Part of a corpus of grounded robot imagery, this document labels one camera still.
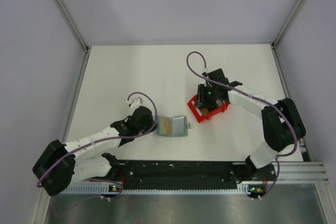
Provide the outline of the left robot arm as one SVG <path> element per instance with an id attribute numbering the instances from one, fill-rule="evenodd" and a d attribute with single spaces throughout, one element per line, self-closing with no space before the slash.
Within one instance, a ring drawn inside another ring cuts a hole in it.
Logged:
<path id="1" fill-rule="evenodd" d="M 119 162 L 111 151 L 153 132 L 156 127 L 152 111 L 139 106 L 132 115 L 93 135 L 65 143 L 50 142 L 32 169 L 38 179 L 37 187 L 55 196 L 70 184 L 86 179 L 116 179 Z"/>

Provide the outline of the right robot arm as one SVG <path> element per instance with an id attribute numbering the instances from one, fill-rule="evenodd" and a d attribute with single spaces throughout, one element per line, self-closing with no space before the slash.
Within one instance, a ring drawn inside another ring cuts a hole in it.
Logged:
<path id="1" fill-rule="evenodd" d="M 292 99 L 270 99 L 252 92 L 238 81 L 229 82 L 222 69 L 202 73 L 204 84 L 199 84 L 194 109 L 210 117 L 224 105 L 236 105 L 259 117 L 264 140 L 245 160 L 245 174 L 252 180 L 264 174 L 268 166 L 289 145 L 297 145 L 306 129 Z"/>

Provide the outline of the red plastic bin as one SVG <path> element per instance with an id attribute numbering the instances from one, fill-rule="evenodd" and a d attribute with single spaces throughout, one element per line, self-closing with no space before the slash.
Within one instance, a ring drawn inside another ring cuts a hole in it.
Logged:
<path id="1" fill-rule="evenodd" d="M 213 116 L 219 114 L 219 113 L 224 113 L 230 103 L 229 102 L 225 102 L 225 105 L 217 107 L 213 110 L 209 110 L 209 113 L 206 114 L 205 116 L 202 116 L 199 109 L 198 108 L 194 108 L 194 102 L 196 99 L 196 95 L 194 95 L 187 103 L 187 106 L 189 107 L 191 113 L 194 115 L 195 119 L 197 120 L 198 123 L 202 123 L 206 120 L 210 120 Z"/>

